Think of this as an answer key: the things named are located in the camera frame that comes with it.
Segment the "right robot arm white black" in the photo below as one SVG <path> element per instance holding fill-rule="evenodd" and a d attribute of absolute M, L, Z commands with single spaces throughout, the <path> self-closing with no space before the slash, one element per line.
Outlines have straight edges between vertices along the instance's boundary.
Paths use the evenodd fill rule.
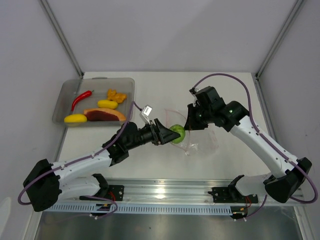
<path fill-rule="evenodd" d="M 258 126 L 253 125 L 250 112 L 239 102 L 225 103 L 216 89 L 207 86 L 199 91 L 190 89 L 194 102 L 188 104 L 185 130 L 206 129 L 209 124 L 223 128 L 245 143 L 268 167 L 269 173 L 237 176 L 230 184 L 228 196 L 239 202 L 248 195 L 269 195 L 286 203 L 302 185 L 312 163 L 287 152 Z"/>

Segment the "clear pink zip top bag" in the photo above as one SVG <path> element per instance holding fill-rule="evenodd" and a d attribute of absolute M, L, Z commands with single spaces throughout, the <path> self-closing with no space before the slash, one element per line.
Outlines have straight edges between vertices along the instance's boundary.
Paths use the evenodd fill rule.
<path fill-rule="evenodd" d="M 187 112 L 173 109 L 164 109 L 165 126 L 167 128 L 175 125 L 185 125 Z M 211 128 L 205 130 L 185 130 L 185 137 L 179 143 L 170 143 L 173 147 L 180 149 L 186 156 L 208 156 L 218 151 L 219 142 L 215 132 Z"/>

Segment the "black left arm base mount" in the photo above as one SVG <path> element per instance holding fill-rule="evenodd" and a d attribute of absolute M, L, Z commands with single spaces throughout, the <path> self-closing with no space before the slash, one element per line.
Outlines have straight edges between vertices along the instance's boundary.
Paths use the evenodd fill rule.
<path fill-rule="evenodd" d="M 89 196 L 109 199 L 112 201 L 122 201 L 125 187 L 123 185 L 93 186 L 80 191 L 80 200 L 91 200 Z"/>

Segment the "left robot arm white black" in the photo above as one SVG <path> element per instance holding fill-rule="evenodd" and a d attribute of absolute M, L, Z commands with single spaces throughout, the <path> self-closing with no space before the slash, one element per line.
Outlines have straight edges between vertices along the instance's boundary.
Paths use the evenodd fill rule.
<path fill-rule="evenodd" d="M 35 212 L 49 209 L 60 200 L 79 197 L 82 200 L 103 200 L 109 185 L 100 173 L 80 179 L 86 173 L 103 167 L 112 167 L 129 157 L 129 151 L 152 143 L 168 144 L 181 135 L 160 123 L 158 119 L 142 128 L 134 122 L 125 122 L 101 148 L 82 157 L 50 163 L 46 158 L 38 161 L 23 182 L 23 194 L 29 198 Z"/>

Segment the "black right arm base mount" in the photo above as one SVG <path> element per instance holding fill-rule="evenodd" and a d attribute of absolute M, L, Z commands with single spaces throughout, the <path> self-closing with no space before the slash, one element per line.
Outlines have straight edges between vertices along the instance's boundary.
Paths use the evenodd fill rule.
<path fill-rule="evenodd" d="M 258 197 L 255 195 L 242 195 L 238 190 L 231 187 L 212 187 L 210 191 L 207 192 L 212 196 L 214 203 L 252 203 L 257 204 L 259 202 Z"/>

